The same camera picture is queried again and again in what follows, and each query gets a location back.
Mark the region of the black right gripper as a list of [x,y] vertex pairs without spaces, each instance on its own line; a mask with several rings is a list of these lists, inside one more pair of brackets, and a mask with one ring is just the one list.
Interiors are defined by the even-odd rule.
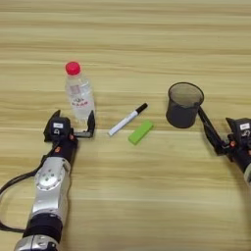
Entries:
[[[235,120],[226,118],[230,128],[235,127]],[[217,155],[227,155],[231,162],[234,162],[242,171],[245,171],[251,164],[251,155],[240,147],[235,141],[229,144],[223,141],[215,132],[210,132],[209,141],[215,149]]]

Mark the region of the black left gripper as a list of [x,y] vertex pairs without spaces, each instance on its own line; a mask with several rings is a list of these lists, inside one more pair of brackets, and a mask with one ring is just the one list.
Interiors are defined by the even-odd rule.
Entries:
[[[61,115],[61,110],[56,111],[52,118],[58,118]],[[75,153],[78,145],[78,140],[75,138],[91,138],[95,130],[95,116],[94,111],[91,111],[87,120],[87,130],[76,131],[75,136],[70,134],[67,137],[46,137],[45,142],[52,143],[52,149],[48,153],[48,157],[60,157],[66,159],[70,164],[75,160]]]

